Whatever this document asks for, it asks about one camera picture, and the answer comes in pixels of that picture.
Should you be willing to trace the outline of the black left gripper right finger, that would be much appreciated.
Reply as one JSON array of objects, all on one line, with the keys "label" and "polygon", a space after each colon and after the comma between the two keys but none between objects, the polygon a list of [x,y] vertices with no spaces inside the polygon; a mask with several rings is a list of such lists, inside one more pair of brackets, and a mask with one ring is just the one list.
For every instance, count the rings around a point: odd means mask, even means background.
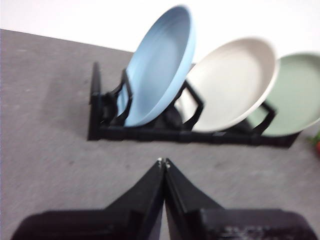
[{"label": "black left gripper right finger", "polygon": [[180,240],[316,240],[299,213],[279,208],[224,208],[168,158],[165,203],[170,235]]}]

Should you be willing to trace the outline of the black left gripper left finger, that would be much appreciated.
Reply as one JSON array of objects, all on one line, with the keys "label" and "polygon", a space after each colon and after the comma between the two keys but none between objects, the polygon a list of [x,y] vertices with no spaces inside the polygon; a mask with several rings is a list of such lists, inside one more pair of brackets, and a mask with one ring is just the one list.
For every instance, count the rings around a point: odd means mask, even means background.
[{"label": "black left gripper left finger", "polygon": [[50,210],[26,217],[16,240],[148,240],[161,219],[162,158],[129,190],[101,209]]}]

